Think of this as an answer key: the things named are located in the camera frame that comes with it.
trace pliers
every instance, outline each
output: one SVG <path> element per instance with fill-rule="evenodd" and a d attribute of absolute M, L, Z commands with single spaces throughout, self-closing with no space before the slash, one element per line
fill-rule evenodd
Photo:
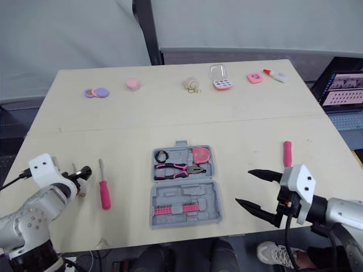
<path fill-rule="evenodd" d="M 187 177 L 187 176 L 189 176 L 189 174 L 198 174 L 198 173 L 206 172 L 206 169 L 204 169 L 203 167 L 187 166 L 185 163 L 180 163 L 180 164 L 163 163 L 163 164 L 155 165 L 155 169 L 163 169 L 163 168 L 176 168 L 176 169 L 180 169 L 181 172 L 178 172 L 174 175 L 169 175 L 169 176 L 157 175 L 157 176 L 154 176 L 154 180 L 173 180 L 178 177 Z"/>

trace tool tray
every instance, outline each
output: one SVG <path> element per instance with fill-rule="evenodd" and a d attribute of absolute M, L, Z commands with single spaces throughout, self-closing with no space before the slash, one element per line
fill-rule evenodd
<path fill-rule="evenodd" d="M 192 149 L 205 147 L 209 150 L 207 163 L 193 163 Z M 203 167 L 205 173 L 190 174 L 173 180 L 155 180 L 155 176 L 174 175 L 181 170 L 174 168 L 155 169 L 158 151 L 169 155 L 165 163 L 186 164 Z M 221 199 L 214 176 L 213 154 L 209 146 L 188 146 L 187 141 L 177 141 L 175 147 L 156 149 L 153 152 L 152 180 L 156 183 L 151 189 L 150 225 L 152 228 L 181 227 L 222 220 Z"/>

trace floor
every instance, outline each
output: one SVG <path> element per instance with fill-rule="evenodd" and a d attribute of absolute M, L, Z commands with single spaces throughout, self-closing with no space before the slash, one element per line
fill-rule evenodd
<path fill-rule="evenodd" d="M 169 53 L 164 55 L 166 64 L 179 63 L 206 63 L 206 62 L 222 62 L 222 61 L 250 61 L 250 60 L 275 60 L 288 58 L 300 73 L 308 87 L 320 76 L 321 72 L 328 65 L 331 57 L 328 56 L 308 56 L 308 55 L 286 55 L 286 54 L 206 54 L 206 53 Z M 24 137 L 29 130 L 33 119 L 36 116 L 38 107 L 27 107 L 21 105 L 14 107 L 9 111 L 0 110 L 0 185 L 5 180 L 5 177 L 11 167 L 16 154 L 18 153 Z M 327 239 L 317 236 L 310 232 L 309 228 L 293 229 L 291 232 L 292 245 L 306 249 L 308 245 L 316 247 L 327 247 L 329 243 Z M 263 233 L 253 233 L 240 236 L 224 237 L 234 247 L 238 257 L 238 262 L 241 271 L 281 271 L 279 266 L 267 266 L 259 262 L 256 257 L 255 250 L 258 243 L 262 241 L 275 241 L 283 243 L 283 232 L 272 231 Z M 193 250 L 199 250 L 208 254 L 212 239 L 201 239 L 191 241 L 181 241 L 167 244 L 176 252 L 177 264 L 192 263 L 191 267 L 184 267 L 177 271 L 195 271 L 193 262 L 190 262 L 193 257 Z M 102 271 L 112 270 L 115 262 L 124 259 L 137 258 L 147 246 L 136 246 L 131 248 L 113 249 L 102 259 Z M 86 271 L 91 265 L 90 252 L 66 253 L 65 256 L 82 256 L 77 263 L 84 267 Z M 0 257 L 1 271 L 12 271 L 7 259 Z M 100 271 L 99 263 L 95 262 L 92 271 Z"/>
<path fill-rule="evenodd" d="M 291 244 L 294 247 L 301 248 L 302 250 L 307 249 L 307 245 L 311 247 L 328 247 L 330 246 L 327 239 L 318 236 L 310 232 L 309 227 L 297 228 L 291 230 Z M 241 272 L 244 271 L 260 271 L 260 272 L 278 272 L 285 271 L 279 266 L 269 266 L 261 263 L 256 257 L 256 247 L 259 243 L 263 241 L 274 241 L 279 244 L 284 243 L 284 233 L 283 231 L 269 231 L 261 233 L 253 233 L 248 235 L 240 236 L 228 236 L 223 237 L 227 240 L 234 248 Z M 198 260 L 193 260 L 193 256 L 196 255 L 198 251 L 199 255 L 208 256 L 213 239 L 199 239 L 190 241 L 181 241 L 175 243 L 165 244 L 165 246 L 170 247 L 176 253 L 176 270 L 175 272 L 185 272 L 185 271 L 197 271 L 203 272 L 199 266 Z M 132 260 L 137 258 L 147 246 L 134 246 L 130 248 L 117 248 L 113 249 L 107 254 L 107 250 L 102 250 L 100 252 L 101 256 L 105 256 L 102 259 L 102 270 L 99 268 L 99 261 L 95 260 L 92 267 L 93 272 L 99 271 L 117 271 L 112 268 L 116 266 L 117 262 L 122 260 Z M 91 266 L 91 253 L 90 252 L 79 252 L 79 253 L 67 253 L 64 257 L 68 256 L 78 256 L 77 264 L 82 266 L 86 271 Z M 9 263 L 3 257 L 0 258 L 1 271 L 7 272 L 12 271 Z"/>

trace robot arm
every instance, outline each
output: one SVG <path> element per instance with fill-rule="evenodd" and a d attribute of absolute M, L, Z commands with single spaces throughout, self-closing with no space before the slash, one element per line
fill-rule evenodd
<path fill-rule="evenodd" d="M 352 271 L 363 271 L 363 203 L 314 195 L 315 180 L 303 164 L 286 167 L 283 174 L 270 170 L 251 170 L 250 174 L 281 185 L 277 213 L 243 199 L 236 201 L 252 215 L 280 227 L 284 215 L 297 218 L 297 223 L 312 223 L 311 230 L 322 236 L 330 233 L 342 242 Z"/>
<path fill-rule="evenodd" d="M 92 171 L 83 167 L 75 174 L 60 174 L 54 158 L 43 154 L 29 162 L 32 177 L 41 189 L 20 209 L 0 218 L 0 248 L 15 271 L 55 271 L 62 259 L 53 249 L 49 225 L 74 199 Z"/>

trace white bottle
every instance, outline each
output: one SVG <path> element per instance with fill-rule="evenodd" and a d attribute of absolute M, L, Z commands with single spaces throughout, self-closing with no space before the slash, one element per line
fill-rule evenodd
<path fill-rule="evenodd" d="M 263 71 L 266 74 L 268 74 L 270 77 L 275 78 L 275 80 L 278 80 L 278 81 L 283 82 L 283 83 L 288 81 L 288 77 L 283 73 L 279 73 L 279 72 L 275 72 L 275 71 L 267 70 L 267 69 L 263 69 Z"/>

